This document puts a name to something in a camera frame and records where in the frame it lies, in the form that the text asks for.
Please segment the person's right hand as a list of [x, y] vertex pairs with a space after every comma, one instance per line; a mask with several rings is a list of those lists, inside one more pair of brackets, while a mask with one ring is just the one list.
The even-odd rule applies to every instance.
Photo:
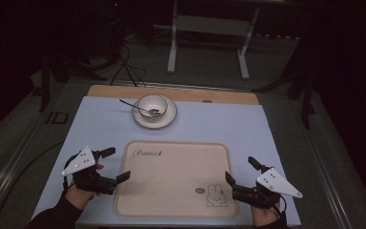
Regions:
[[275, 210], [274, 207], [263, 209], [251, 206], [251, 212], [253, 216], [253, 223], [256, 227], [273, 223], [280, 218], [280, 214]]

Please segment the white dark-rimmed plate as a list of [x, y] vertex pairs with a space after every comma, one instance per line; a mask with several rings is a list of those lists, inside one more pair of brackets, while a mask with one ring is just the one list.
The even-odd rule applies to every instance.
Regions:
[[141, 126], [147, 129], [161, 129], [171, 124], [177, 116], [177, 107], [175, 103], [165, 95], [161, 95], [168, 103], [167, 111], [158, 118], [145, 118], [137, 109], [132, 108], [133, 119]]

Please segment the beige rabbit print mat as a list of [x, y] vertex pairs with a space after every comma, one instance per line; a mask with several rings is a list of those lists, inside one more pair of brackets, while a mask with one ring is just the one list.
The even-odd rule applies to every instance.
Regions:
[[114, 209], [122, 217], [231, 218], [238, 211], [223, 144], [132, 141], [122, 170], [131, 173], [116, 191]]

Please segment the person's left hand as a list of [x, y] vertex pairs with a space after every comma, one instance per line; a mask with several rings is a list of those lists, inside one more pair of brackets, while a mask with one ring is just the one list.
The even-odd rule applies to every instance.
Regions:
[[65, 194], [65, 199], [77, 209], [84, 210], [94, 196], [94, 192], [78, 189], [72, 184]]

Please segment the metal spoon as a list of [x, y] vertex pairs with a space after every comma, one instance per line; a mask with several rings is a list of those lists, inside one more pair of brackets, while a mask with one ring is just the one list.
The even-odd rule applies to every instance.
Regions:
[[149, 110], [145, 110], [145, 109], [143, 109], [143, 108], [140, 108], [140, 107], [138, 107], [138, 106], [136, 106], [136, 105], [134, 105], [134, 104], [132, 104], [132, 103], [129, 103], [129, 102], [127, 102], [127, 101], [124, 101], [124, 100], [122, 100], [122, 99], [119, 99], [119, 101], [120, 101], [120, 102], [122, 102], [122, 103], [124, 103], [124, 104], [126, 104], [126, 105], [129, 105], [129, 106], [131, 106], [131, 107], [133, 107], [133, 108], [135, 108], [135, 109], [137, 109], [137, 110], [147, 112], [147, 113], [148, 113], [148, 114], [150, 114], [150, 115], [162, 115], [162, 114], [161, 114], [161, 112], [160, 112], [159, 110], [157, 110], [157, 109], [149, 109]]

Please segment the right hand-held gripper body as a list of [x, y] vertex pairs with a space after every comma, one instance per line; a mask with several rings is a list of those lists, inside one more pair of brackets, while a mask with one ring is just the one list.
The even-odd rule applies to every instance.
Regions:
[[274, 167], [262, 168], [261, 175], [256, 178], [255, 187], [238, 185], [232, 179], [232, 189], [234, 200], [262, 209], [274, 207], [283, 195], [303, 198], [303, 194]]

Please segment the white ceramic bowl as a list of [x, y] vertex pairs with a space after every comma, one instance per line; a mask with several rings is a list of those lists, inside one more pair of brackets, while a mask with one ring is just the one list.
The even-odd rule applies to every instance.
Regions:
[[150, 94], [139, 99], [138, 112], [145, 118], [158, 118], [168, 109], [168, 103], [161, 95]]

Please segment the light blue table mat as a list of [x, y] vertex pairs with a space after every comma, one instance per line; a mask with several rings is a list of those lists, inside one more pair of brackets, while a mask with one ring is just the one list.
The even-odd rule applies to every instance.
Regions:
[[[259, 105], [202, 103], [179, 101], [177, 116], [168, 126], [149, 130], [132, 117], [132, 107], [118, 98], [86, 96], [82, 99], [68, 136], [52, 168], [46, 187], [35, 210], [53, 207], [63, 191], [66, 162], [89, 146], [93, 151], [114, 147], [114, 155], [102, 159], [104, 177], [116, 177], [124, 171], [125, 150], [132, 141], [170, 141], [220, 143], [229, 151], [231, 170], [236, 183], [254, 187], [261, 174], [249, 162], [274, 167], [285, 175], [275, 142]], [[122, 217], [115, 212], [116, 190], [112, 195], [94, 198], [77, 221], [87, 226], [156, 226], [156, 227], [236, 227], [252, 224], [251, 208], [236, 200], [238, 211], [231, 218], [154, 218]]]

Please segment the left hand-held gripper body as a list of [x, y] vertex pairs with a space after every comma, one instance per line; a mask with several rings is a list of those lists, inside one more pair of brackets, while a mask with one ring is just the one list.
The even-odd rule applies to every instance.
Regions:
[[61, 172], [64, 189], [68, 189], [67, 177], [72, 176], [73, 184], [78, 189], [112, 195], [118, 183], [116, 179], [102, 177], [97, 172], [100, 157], [101, 151], [93, 151], [89, 146], [71, 156]]

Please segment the white metal stand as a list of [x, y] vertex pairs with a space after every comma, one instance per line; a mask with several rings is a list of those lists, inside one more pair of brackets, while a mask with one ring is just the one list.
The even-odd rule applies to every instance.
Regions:
[[241, 48], [237, 49], [236, 55], [242, 79], [249, 80], [250, 74], [248, 71], [245, 54], [248, 50], [248, 46], [254, 32], [254, 27], [259, 12], [260, 8], [256, 7], [253, 10], [252, 18], [250, 21], [185, 15], [178, 13], [178, 2], [177, 0], [173, 0], [172, 43], [169, 53], [167, 72], [175, 72], [177, 54], [177, 32], [194, 31], [242, 36], [244, 38], [244, 43]]

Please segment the black stand legs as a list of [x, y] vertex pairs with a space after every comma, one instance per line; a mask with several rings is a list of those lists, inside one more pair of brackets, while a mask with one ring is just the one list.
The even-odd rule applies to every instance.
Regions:
[[303, 95], [301, 121], [306, 129], [310, 129], [309, 115], [312, 111], [311, 100], [315, 74], [315, 68], [311, 68], [309, 70], [298, 70], [294, 73], [284, 72], [276, 81], [260, 88], [253, 89], [253, 92], [266, 93], [278, 86], [291, 82], [291, 86], [286, 92], [286, 95], [291, 100], [296, 100]]
[[71, 59], [61, 52], [46, 52], [41, 58], [41, 86], [36, 89], [38, 95], [41, 97], [40, 112], [44, 112], [48, 107], [51, 99], [51, 89], [50, 89], [50, 76], [51, 73], [54, 74], [58, 82], [67, 82], [70, 78], [66, 68], [77, 70], [88, 78], [93, 80], [104, 80], [94, 73], [94, 71], [102, 70], [108, 68], [113, 63], [113, 58], [110, 58], [104, 63], [85, 66], [76, 60]]

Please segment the black floor socket box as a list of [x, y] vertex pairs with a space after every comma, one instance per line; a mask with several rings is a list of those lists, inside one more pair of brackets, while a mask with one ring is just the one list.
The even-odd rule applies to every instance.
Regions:
[[51, 112], [46, 121], [47, 124], [63, 125], [68, 122], [69, 114], [62, 112]]

